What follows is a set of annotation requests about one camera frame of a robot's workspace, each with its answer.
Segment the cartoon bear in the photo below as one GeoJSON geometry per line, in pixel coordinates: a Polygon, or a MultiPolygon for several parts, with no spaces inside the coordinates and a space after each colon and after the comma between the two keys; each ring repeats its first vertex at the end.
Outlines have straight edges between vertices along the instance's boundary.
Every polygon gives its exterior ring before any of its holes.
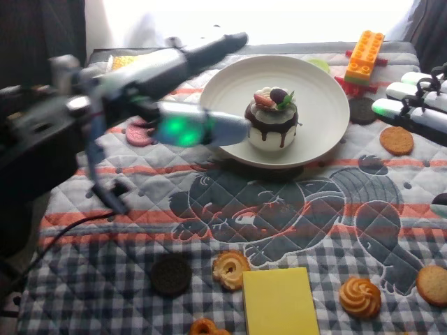
{"type": "Polygon", "coordinates": [[[365,252],[383,265],[382,287],[408,295],[422,264],[398,244],[403,201],[387,173],[374,156],[329,178],[283,183],[207,170],[189,192],[171,197],[171,210],[184,219],[173,237],[244,244],[250,263],[259,267],[317,245],[336,222],[354,226],[365,252]]]}

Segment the quilted mat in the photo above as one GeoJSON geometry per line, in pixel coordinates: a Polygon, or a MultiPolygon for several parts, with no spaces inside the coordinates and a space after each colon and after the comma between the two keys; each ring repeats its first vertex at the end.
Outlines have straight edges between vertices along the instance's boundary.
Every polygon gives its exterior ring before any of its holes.
{"type": "MultiPolygon", "coordinates": [[[[331,75],[343,75],[348,63],[343,50],[287,54],[326,60],[331,75]]],[[[197,102],[220,69],[251,56],[228,57],[168,98],[197,102]]],[[[374,70],[372,82],[380,86],[374,99],[418,70],[414,53],[387,43],[381,57],[389,63],[374,70]]],[[[321,160],[266,172],[206,147],[132,147],[128,122],[101,138],[107,159],[98,171],[106,184],[118,179],[129,186],[123,199],[131,212],[77,227],[45,256],[29,275],[19,334],[187,334],[198,318],[246,334],[242,292],[212,279],[213,259],[228,249],[243,252],[253,270],[306,267],[322,334],[447,333],[447,311],[430,306],[415,287],[425,265],[447,267],[446,220],[430,210],[447,191],[447,148],[413,135],[412,154],[398,158],[379,144],[387,124],[350,124],[321,160]],[[173,252],[191,264],[192,283],[183,295],[163,299],[149,273],[173,252]],[[349,276],[380,288],[375,319],[343,311],[338,290],[349,276]]],[[[80,156],[78,172],[52,190],[42,245],[69,223],[107,211],[89,191],[86,173],[80,156]]]]}

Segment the strawberry slice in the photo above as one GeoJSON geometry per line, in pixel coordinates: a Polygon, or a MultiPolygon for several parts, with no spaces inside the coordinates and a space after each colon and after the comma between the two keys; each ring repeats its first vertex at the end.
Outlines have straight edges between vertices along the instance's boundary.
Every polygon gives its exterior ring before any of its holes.
{"type": "Polygon", "coordinates": [[[264,105],[267,107],[273,107],[273,105],[274,105],[273,100],[270,100],[269,98],[266,98],[260,94],[255,94],[255,95],[253,95],[253,97],[254,97],[255,102],[260,105],[264,105]]]}

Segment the black cookie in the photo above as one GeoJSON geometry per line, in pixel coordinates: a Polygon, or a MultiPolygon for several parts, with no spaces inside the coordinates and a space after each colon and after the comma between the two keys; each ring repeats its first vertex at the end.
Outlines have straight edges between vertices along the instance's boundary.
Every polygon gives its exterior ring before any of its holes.
{"type": "Polygon", "coordinates": [[[192,271],[187,261],[178,254],[161,257],[151,269],[151,285],[164,297],[176,297],[187,290],[192,271]]]}
{"type": "Polygon", "coordinates": [[[352,98],[349,100],[350,120],[353,124],[372,124],[376,121],[376,113],[372,111],[371,98],[352,98]]]}

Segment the white plate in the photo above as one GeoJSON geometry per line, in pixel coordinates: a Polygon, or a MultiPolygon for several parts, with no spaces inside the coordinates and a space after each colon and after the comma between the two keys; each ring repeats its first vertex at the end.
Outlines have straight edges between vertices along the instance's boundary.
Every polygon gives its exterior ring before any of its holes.
{"type": "Polygon", "coordinates": [[[238,61],[208,82],[200,104],[244,116],[254,92],[274,86],[295,91],[298,120],[302,123],[295,140],[273,153],[259,150],[245,140],[221,147],[227,154],[261,168],[292,168],[317,159],[341,140],[349,124],[345,93],[325,71],[299,59],[272,55],[238,61]]]}

